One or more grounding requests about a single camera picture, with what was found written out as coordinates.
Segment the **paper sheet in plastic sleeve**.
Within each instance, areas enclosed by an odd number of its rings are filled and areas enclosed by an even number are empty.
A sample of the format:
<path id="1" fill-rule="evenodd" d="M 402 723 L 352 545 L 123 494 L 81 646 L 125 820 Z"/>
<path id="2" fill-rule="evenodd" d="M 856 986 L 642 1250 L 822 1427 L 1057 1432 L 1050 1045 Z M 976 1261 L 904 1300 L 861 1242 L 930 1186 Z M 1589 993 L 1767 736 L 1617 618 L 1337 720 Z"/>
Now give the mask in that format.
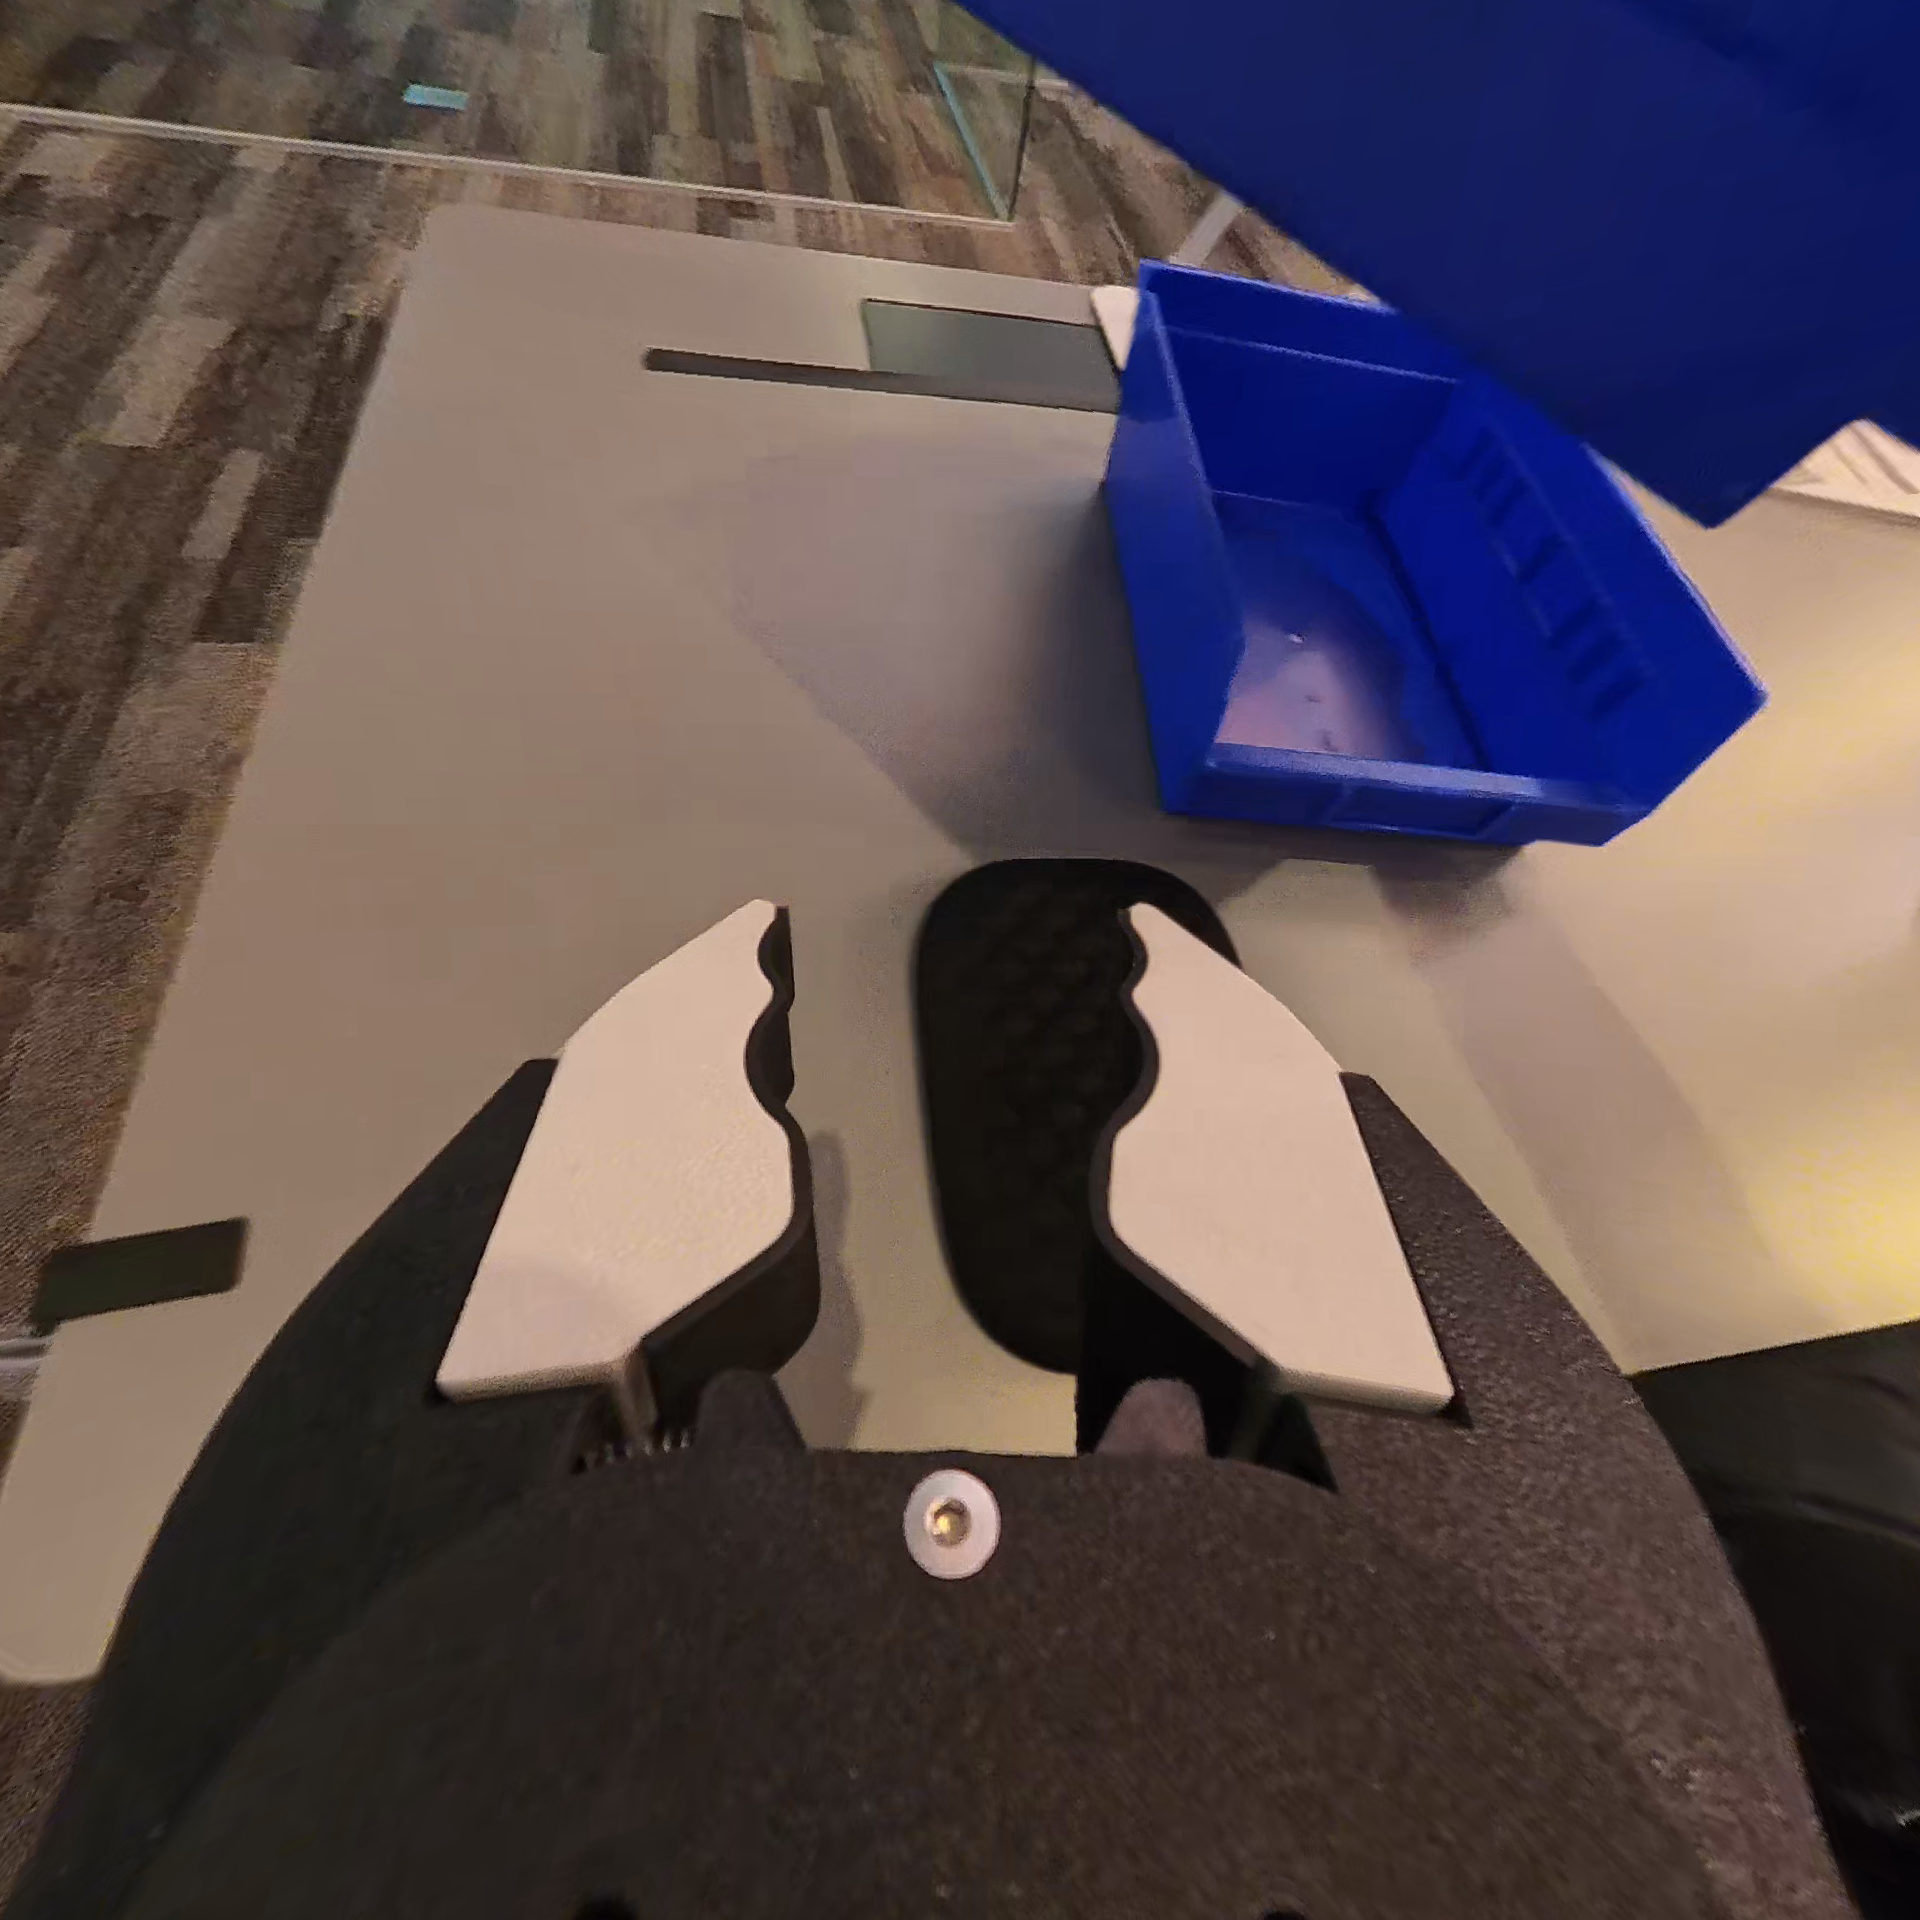
<path id="1" fill-rule="evenodd" d="M 1917 449 L 1875 424 L 1848 424 L 1811 449 L 1770 490 L 1848 513 L 1917 521 Z"/>

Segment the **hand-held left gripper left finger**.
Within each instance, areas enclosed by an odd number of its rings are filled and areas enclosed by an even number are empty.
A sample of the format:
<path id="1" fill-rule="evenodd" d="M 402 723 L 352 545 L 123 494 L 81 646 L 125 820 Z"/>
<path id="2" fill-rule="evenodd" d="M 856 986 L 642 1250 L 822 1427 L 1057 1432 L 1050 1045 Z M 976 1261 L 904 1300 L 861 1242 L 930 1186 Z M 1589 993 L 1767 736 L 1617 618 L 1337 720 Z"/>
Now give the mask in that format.
<path id="1" fill-rule="evenodd" d="M 632 1440 L 773 1373 L 818 1314 L 787 1102 L 787 914 L 747 901 L 562 1045 L 435 1372 L 447 1401 L 582 1388 Z"/>

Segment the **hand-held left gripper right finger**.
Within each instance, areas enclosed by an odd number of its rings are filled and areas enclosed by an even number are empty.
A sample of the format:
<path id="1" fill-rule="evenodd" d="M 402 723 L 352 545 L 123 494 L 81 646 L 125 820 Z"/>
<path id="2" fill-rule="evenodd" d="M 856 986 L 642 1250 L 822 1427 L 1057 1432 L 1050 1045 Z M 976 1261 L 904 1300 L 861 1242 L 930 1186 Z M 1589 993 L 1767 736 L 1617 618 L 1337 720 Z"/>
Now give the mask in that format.
<path id="1" fill-rule="evenodd" d="M 1119 912 L 1136 1080 L 1089 1150 L 1077 1446 L 1144 1380 L 1211 1454 L 1279 1404 L 1442 1418 L 1455 1384 L 1341 1069 L 1279 1000 L 1152 904 Z"/>

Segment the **blue plastic bin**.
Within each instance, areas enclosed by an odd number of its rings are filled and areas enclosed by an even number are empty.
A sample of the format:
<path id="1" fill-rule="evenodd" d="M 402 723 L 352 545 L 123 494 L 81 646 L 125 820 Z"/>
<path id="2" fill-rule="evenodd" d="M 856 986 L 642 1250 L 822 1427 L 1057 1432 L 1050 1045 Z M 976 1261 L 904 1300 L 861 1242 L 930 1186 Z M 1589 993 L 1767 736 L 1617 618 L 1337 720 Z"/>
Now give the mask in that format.
<path id="1" fill-rule="evenodd" d="M 1694 521 L 1914 446 L 1914 2 L 967 11 Z"/>
<path id="2" fill-rule="evenodd" d="M 1144 264 L 1101 494 L 1182 816 L 1599 849 L 1767 704 L 1606 461 L 1379 304 Z"/>

